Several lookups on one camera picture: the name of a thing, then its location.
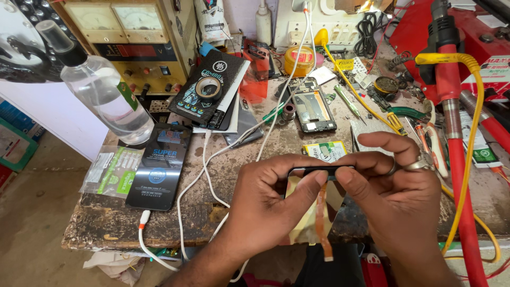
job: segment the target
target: black cable bundle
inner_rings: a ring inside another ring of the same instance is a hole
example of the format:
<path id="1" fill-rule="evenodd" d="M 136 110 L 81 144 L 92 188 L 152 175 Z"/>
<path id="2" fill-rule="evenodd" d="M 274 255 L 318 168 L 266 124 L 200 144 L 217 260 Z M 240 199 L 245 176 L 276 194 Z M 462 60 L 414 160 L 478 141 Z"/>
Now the black cable bundle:
<path id="1" fill-rule="evenodd" d="M 377 43 L 374 39 L 375 31 L 386 27 L 383 26 L 383 14 L 379 19 L 373 12 L 366 12 L 363 20 L 358 23 L 358 32 L 360 33 L 360 40 L 354 45 L 354 52 L 358 56 L 364 56 L 368 59 L 373 59 L 375 51 L 377 50 Z"/>

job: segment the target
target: plastic bag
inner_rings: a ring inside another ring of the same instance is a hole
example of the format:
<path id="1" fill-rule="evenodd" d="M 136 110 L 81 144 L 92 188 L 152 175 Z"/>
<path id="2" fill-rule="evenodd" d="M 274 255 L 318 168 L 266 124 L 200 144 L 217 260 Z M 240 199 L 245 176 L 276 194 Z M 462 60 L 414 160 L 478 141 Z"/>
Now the plastic bag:
<path id="1" fill-rule="evenodd" d="M 126 198 L 142 154 L 143 150 L 102 146 L 83 180 L 80 192 Z"/>
<path id="2" fill-rule="evenodd" d="M 223 17 L 223 0 L 194 0 L 198 25 L 205 42 L 230 39 L 230 31 Z"/>

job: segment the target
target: yellow container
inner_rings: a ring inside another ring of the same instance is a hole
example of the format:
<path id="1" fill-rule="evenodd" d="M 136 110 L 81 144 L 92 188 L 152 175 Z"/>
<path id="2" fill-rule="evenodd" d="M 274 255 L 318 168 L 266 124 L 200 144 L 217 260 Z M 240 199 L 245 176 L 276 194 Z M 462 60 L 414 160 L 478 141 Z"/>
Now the yellow container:
<path id="1" fill-rule="evenodd" d="M 285 52 L 285 72 L 290 75 L 292 72 L 292 68 L 294 67 L 294 63 L 296 61 L 297 49 L 298 46 L 294 46 L 289 48 Z M 304 77 L 306 76 L 314 66 L 315 61 L 315 51 L 308 47 L 301 47 L 301 52 L 299 53 L 299 59 L 296 66 L 296 71 L 294 72 L 293 77 Z"/>

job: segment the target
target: cable connector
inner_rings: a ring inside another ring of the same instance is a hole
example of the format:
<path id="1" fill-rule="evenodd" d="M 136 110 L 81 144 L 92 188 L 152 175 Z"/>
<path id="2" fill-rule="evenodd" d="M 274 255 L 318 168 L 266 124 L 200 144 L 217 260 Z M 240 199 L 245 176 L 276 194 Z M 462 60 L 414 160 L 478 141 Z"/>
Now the cable connector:
<path id="1" fill-rule="evenodd" d="M 213 133 L 212 130 L 207 130 L 206 131 L 206 139 L 203 141 L 203 145 L 204 146 L 207 146 L 207 143 L 209 142 L 209 138 L 211 138 L 211 134 Z"/>
<path id="2" fill-rule="evenodd" d="M 140 225 L 138 226 L 138 229 L 143 229 L 145 227 L 145 224 L 147 221 L 149 221 L 150 217 L 150 210 L 144 210 L 142 213 L 142 217 L 140 218 Z"/>

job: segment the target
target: wooden workbench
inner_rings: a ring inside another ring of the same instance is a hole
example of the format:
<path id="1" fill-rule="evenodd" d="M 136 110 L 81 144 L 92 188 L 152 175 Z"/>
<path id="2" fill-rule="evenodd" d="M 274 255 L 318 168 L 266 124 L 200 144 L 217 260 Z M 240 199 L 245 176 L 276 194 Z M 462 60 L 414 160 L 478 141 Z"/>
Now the wooden workbench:
<path id="1" fill-rule="evenodd" d="M 378 58 L 392 59 L 395 52 L 387 45 L 381 45 Z M 332 67 L 332 64 L 325 62 L 325 65 Z M 377 66 L 372 74 L 378 73 Z M 269 113 L 276 105 L 277 98 L 274 97 L 277 87 L 285 79 L 269 81 L 268 97 L 263 103 L 254 105 L 254 113 L 258 120 Z M 325 93 L 335 93 L 333 87 L 338 83 L 333 79 L 324 85 Z M 380 111 L 378 106 L 368 97 L 366 103 L 375 111 Z M 409 106 L 423 110 L 421 103 L 416 98 L 405 98 L 397 96 L 391 103 L 393 106 Z M 363 117 L 367 111 L 356 103 Z M 304 134 L 301 132 L 298 121 L 293 123 L 275 126 L 265 146 L 262 158 L 269 158 L 274 155 L 286 153 L 301 153 L 301 146 L 304 144 L 315 144 L 334 140 L 342 140 L 347 151 L 351 151 L 352 142 L 349 131 L 349 120 L 356 120 L 356 117 L 347 108 L 340 97 L 337 97 L 330 105 L 330 109 L 337 122 L 338 129 L 334 132 L 319 132 L 315 134 Z M 377 119 L 365 119 L 370 124 Z M 411 132 L 407 122 L 403 121 L 404 127 L 410 132 L 410 137 L 417 140 Z M 269 126 L 263 126 L 267 132 Z M 493 140 L 485 130 L 482 130 L 487 140 Z M 180 193 L 188 186 L 202 169 L 203 134 L 194 134 L 186 156 L 182 171 L 178 192 Z M 239 148 L 224 152 L 212 159 L 209 164 L 209 173 L 212 178 L 213 188 L 218 195 L 227 203 L 232 200 L 234 186 L 237 180 L 237 173 L 240 167 L 254 161 L 261 147 L 263 138 L 241 146 Z M 116 145 L 115 138 L 107 137 L 107 145 Z M 207 156 L 226 146 L 221 134 L 213 134 L 210 139 Z M 510 166 L 509 155 L 501 149 L 498 144 L 491 147 L 500 157 L 503 164 Z M 445 182 L 451 190 L 451 183 Z M 472 168 L 471 199 L 475 213 L 485 221 L 497 237 L 510 237 L 510 226 L 507 219 L 510 218 L 510 190 L 507 183 L 489 169 Z M 209 191 L 205 176 L 202 176 L 197 183 L 183 196 L 182 214 L 184 224 L 184 237 L 186 246 L 205 244 L 213 234 L 221 219 L 228 212 L 221 204 L 216 202 Z M 441 215 L 439 219 L 438 240 L 444 241 L 453 222 L 454 204 L 446 196 L 441 199 Z M 130 249 L 138 248 L 138 223 L 142 211 L 129 209 L 124 206 L 124 199 L 96 195 L 82 194 L 74 213 L 72 214 L 69 226 L 67 227 L 62 240 L 62 247 L 65 249 Z M 484 231 L 478 226 L 478 234 L 484 237 Z M 346 197 L 344 206 L 339 210 L 329 234 L 332 242 L 369 241 L 368 226 L 366 217 L 350 197 Z M 150 221 L 144 229 L 144 241 L 150 247 L 178 247 L 180 246 L 179 222 L 177 220 L 176 200 L 169 212 L 153 212 Z"/>

